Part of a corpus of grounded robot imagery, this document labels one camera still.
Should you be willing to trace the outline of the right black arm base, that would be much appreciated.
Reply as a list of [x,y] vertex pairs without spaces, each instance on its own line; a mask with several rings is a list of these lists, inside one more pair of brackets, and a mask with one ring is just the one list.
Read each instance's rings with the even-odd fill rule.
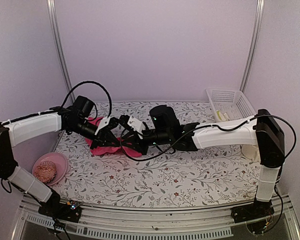
[[274,214],[272,201],[259,201],[254,198],[252,203],[231,208],[231,217],[235,223],[265,218]]

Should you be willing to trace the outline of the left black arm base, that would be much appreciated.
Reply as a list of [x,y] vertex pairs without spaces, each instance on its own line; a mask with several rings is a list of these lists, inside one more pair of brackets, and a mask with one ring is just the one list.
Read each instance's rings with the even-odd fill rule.
[[61,202],[60,196],[51,195],[47,202],[39,201],[38,213],[57,220],[64,220],[72,223],[78,223],[81,215],[82,208],[73,203]]

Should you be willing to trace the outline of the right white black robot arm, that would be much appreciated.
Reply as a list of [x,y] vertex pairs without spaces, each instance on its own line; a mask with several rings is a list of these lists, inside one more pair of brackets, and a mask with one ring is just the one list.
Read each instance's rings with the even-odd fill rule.
[[285,135],[277,124],[278,118],[267,110],[260,109],[254,116],[217,123],[180,124],[174,110],[167,105],[151,109],[153,129],[128,115],[122,115],[119,123],[132,133],[131,138],[120,140],[120,144],[146,155],[149,146],[169,145],[175,151],[194,152],[200,149],[251,145],[259,151],[261,171],[255,194],[256,201],[249,206],[252,218],[259,218],[268,210],[280,168],[285,162]]

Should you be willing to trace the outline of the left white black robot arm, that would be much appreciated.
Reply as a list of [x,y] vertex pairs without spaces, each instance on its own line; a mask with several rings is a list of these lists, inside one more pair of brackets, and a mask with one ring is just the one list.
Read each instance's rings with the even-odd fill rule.
[[91,148],[110,141],[106,132],[118,125],[118,119],[104,117],[99,125],[88,120],[95,104],[88,98],[78,96],[73,105],[52,107],[48,111],[34,113],[17,120],[0,122],[0,179],[6,180],[33,196],[53,216],[64,213],[60,195],[31,173],[20,167],[12,148],[38,136],[65,130],[75,132],[92,140]]

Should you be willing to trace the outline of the green white patterned towel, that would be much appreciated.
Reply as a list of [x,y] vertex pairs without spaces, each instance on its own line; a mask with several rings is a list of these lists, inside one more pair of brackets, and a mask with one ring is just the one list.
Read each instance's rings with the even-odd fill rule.
[[217,110],[216,111],[216,115],[217,115],[217,118],[221,121],[221,122],[227,122],[227,121],[230,121],[230,118],[228,116],[228,114],[225,112],[225,113],[222,113],[220,110]]

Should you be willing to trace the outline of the pink red towel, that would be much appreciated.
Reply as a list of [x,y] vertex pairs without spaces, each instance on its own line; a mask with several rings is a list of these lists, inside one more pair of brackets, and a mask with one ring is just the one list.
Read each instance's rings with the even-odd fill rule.
[[[93,124],[93,125],[99,125],[100,121],[103,119],[103,117],[97,117],[95,120],[93,120],[92,117],[88,117],[88,120]],[[128,156],[133,157],[133,158],[138,158],[141,157],[142,154],[134,149],[131,149],[129,147],[123,146],[123,150],[127,153]],[[118,153],[123,153],[120,147],[116,146],[97,146],[96,148],[92,149],[90,148],[90,152],[94,156],[101,156],[104,154],[118,154]]]

